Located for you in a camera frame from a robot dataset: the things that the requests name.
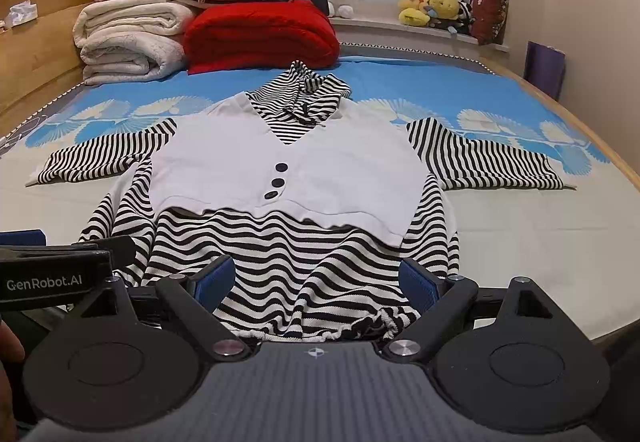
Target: wooden bed frame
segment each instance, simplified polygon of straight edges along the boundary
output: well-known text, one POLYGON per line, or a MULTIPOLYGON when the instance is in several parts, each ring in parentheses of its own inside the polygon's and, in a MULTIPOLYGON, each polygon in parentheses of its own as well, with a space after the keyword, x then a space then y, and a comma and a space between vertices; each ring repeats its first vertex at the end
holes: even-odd
MULTIPOLYGON (((0 18, 23 1, 0 0, 0 18)), ((38 5, 37 20, 0 34, 0 137, 82 81, 82 62, 71 28, 82 8, 92 1, 31 0, 38 5)), ((496 74, 516 80, 525 92, 580 130, 640 191, 640 176, 569 110, 495 61, 482 58, 482 62, 496 74)), ((605 338, 608 341, 615 334, 605 338)))

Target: blue bedsheet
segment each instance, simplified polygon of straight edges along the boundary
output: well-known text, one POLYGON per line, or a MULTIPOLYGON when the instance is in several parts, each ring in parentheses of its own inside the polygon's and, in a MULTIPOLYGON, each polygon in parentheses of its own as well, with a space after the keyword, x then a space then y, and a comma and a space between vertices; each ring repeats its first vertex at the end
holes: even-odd
MULTIPOLYGON (((247 69, 162 81, 102 85, 84 93, 29 135, 36 148, 74 133, 74 142, 105 133, 145 129, 163 117, 201 111, 273 79, 281 69, 247 69)), ((516 82, 426 61, 341 58, 333 72, 363 102, 402 125, 436 117, 470 139, 491 139, 558 159, 573 175, 588 175, 593 162, 609 162, 581 133, 527 95, 516 82)))

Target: metal screw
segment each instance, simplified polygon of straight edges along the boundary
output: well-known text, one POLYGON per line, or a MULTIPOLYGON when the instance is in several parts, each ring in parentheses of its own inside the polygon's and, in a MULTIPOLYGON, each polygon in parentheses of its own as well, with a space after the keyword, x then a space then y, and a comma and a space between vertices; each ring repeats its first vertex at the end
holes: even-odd
POLYGON ((415 356, 420 351, 420 345, 411 339, 399 339, 389 345, 389 351, 396 356, 415 356))
POLYGON ((237 356, 244 350, 244 343, 238 339, 223 339, 213 345, 213 351, 219 356, 237 356))

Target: white folded blanket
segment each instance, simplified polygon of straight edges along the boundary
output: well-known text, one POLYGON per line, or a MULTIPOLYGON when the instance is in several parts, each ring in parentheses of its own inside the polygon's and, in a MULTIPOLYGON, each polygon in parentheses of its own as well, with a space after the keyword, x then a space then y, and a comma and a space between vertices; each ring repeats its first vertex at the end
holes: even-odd
POLYGON ((169 0, 107 0, 80 11, 72 32, 78 47, 103 29, 172 36, 182 34, 194 16, 192 9, 169 0))
POLYGON ((161 79, 186 66, 177 37, 148 32, 95 32, 84 44, 80 58, 86 63, 84 83, 99 85, 161 79))

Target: wooden headboard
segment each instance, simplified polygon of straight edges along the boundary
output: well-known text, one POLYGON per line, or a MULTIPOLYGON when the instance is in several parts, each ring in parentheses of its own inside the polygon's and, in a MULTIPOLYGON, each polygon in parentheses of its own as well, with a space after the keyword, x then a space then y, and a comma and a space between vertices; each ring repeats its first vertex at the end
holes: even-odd
MULTIPOLYGON (((0 19, 24 1, 0 0, 0 19)), ((30 1, 37 20, 0 34, 0 137, 82 80, 71 29, 93 0, 30 1)))

